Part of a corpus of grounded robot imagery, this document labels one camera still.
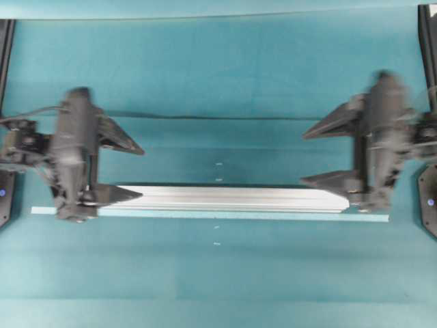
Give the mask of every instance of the metal bracket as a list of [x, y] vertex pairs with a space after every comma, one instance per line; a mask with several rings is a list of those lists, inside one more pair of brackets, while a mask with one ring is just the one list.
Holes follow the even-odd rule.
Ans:
[[[0, 116], [8, 77], [14, 26], [14, 20], [0, 20]], [[0, 170], [0, 227], [10, 219], [15, 177], [15, 172]]]
[[437, 237], [437, 165], [430, 165], [419, 176], [422, 224]]

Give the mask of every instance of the cable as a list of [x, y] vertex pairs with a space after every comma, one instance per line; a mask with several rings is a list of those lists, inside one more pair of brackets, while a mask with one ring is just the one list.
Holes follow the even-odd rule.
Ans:
[[45, 111], [54, 111], [54, 110], [61, 110], [63, 107], [60, 106], [50, 106], [50, 107], [43, 107], [43, 108], [39, 108], [36, 109], [34, 111], [30, 111], [28, 113], [24, 113], [24, 114], [20, 114], [20, 115], [15, 115], [15, 116], [10, 116], [8, 118], [1, 118], [0, 119], [0, 124], [9, 122], [9, 121], [15, 121], [15, 120], [22, 120], [25, 118], [28, 118], [29, 116], [33, 116], [39, 113], [43, 113]]
[[147, 118], [151, 120], [235, 120], [235, 121], [307, 121], [321, 120], [322, 118], [295, 118], [290, 116], [201, 116], [201, 115], [162, 115], [153, 113], [129, 112], [129, 111], [105, 111], [111, 117]]

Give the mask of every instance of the teal table surface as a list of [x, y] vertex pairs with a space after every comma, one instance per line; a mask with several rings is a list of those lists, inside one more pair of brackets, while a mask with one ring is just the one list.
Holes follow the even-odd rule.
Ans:
[[[351, 166], [350, 140], [301, 135], [364, 92], [376, 71], [396, 72], [411, 103], [423, 102], [417, 8], [400, 2], [241, 17], [20, 20], [4, 114], [56, 105], [86, 85], [146, 151], [103, 150], [102, 182], [298, 185], [301, 176]], [[53, 130], [54, 116], [37, 119]], [[406, 164], [389, 223], [236, 214], [74, 225], [30, 214], [52, 203], [28, 172], [15, 218], [0, 231], [0, 327], [437, 327], [437, 241], [420, 224], [422, 169]]]
[[1, 17], [19, 19], [138, 19], [236, 16], [353, 10], [412, 9], [430, 0], [2, 0]]

